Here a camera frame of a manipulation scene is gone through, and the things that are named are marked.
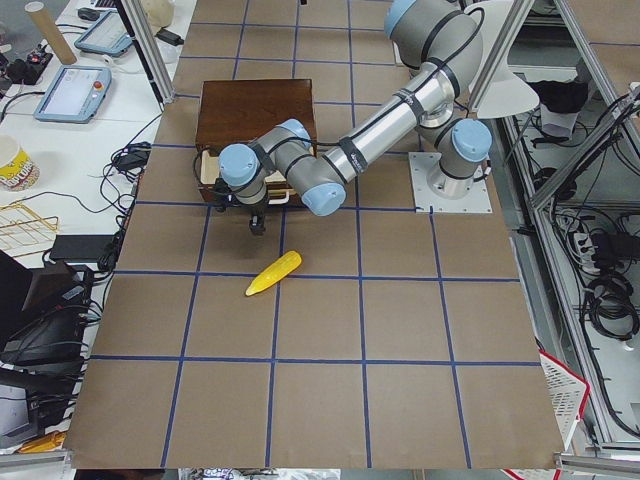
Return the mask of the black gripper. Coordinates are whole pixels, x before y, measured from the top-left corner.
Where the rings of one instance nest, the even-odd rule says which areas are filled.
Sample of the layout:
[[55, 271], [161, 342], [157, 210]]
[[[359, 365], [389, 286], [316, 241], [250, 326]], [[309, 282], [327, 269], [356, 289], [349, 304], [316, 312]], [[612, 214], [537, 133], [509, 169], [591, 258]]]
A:
[[265, 233], [265, 216], [268, 210], [268, 201], [263, 200], [254, 204], [244, 204], [243, 208], [249, 213], [249, 229], [255, 236]]

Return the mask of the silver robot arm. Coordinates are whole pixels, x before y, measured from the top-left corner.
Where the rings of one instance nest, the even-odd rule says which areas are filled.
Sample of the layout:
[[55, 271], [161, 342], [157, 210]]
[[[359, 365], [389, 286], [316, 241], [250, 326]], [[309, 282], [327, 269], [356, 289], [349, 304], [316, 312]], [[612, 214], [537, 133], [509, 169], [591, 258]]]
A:
[[327, 216], [344, 203], [346, 185], [412, 130], [440, 150], [437, 170], [447, 184], [472, 182], [492, 135], [482, 122], [456, 117], [453, 104], [480, 70], [488, 6], [462, 11], [450, 1], [393, 2], [384, 30], [414, 75], [321, 156], [312, 155], [310, 135], [296, 119], [248, 144], [226, 146], [218, 157], [220, 176], [250, 209], [252, 232], [264, 231], [269, 175], [279, 172], [311, 212]]

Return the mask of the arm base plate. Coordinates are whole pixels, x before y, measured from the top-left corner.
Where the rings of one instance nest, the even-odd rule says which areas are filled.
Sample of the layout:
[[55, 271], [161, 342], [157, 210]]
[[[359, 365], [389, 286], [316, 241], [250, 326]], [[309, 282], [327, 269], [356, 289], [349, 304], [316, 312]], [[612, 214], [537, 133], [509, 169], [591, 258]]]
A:
[[424, 214], [491, 214], [493, 212], [482, 168], [463, 180], [447, 177], [440, 169], [441, 154], [410, 152], [409, 169], [415, 211]]

